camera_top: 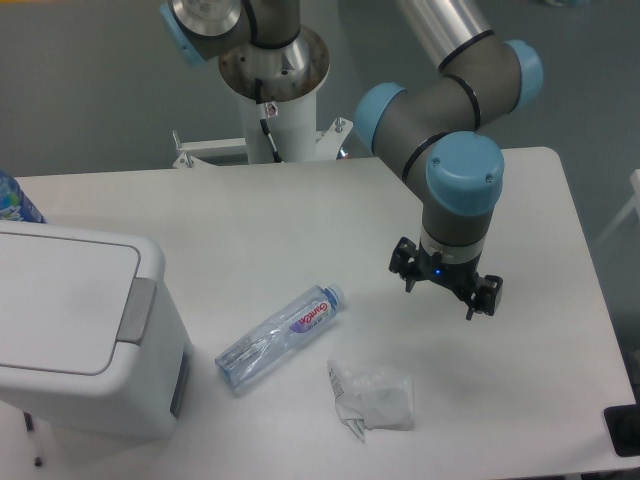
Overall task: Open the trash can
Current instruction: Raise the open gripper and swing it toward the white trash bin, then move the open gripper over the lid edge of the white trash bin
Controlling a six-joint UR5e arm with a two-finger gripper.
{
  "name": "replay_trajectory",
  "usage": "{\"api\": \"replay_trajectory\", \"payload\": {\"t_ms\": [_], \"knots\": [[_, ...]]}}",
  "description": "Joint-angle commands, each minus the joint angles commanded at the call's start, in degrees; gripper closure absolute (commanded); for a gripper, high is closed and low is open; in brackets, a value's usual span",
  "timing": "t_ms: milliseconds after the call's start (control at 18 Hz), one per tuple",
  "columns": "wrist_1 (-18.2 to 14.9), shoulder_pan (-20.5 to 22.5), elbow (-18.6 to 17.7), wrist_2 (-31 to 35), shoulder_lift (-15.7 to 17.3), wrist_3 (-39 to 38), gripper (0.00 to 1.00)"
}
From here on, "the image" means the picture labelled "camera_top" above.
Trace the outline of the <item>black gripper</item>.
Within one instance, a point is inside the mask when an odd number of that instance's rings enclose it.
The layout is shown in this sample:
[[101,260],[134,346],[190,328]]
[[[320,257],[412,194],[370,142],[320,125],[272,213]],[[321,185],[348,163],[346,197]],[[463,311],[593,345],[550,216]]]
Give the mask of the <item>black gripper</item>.
[[475,314],[494,316],[501,301],[503,278],[477,274],[480,255],[464,263],[445,263],[441,254],[429,255],[422,245],[418,249],[407,237],[401,237],[394,247],[389,271],[398,274],[410,293],[420,281],[430,281],[450,290],[467,305],[465,318]]

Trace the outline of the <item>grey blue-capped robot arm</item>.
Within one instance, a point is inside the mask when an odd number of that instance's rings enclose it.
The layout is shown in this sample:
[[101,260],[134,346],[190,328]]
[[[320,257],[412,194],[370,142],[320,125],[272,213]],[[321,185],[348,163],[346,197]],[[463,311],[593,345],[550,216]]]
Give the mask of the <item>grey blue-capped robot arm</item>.
[[[473,1],[398,7],[440,79],[414,94],[379,84],[355,111],[357,136],[423,206],[419,241],[401,239],[389,268],[407,286],[430,281],[450,290],[470,315],[493,315],[503,281],[480,275],[478,264],[505,161],[479,129],[535,99],[541,61],[526,43],[499,40]],[[315,95],[330,62],[298,2],[165,1],[160,14],[189,63],[217,61],[240,101],[250,163],[316,157]]]

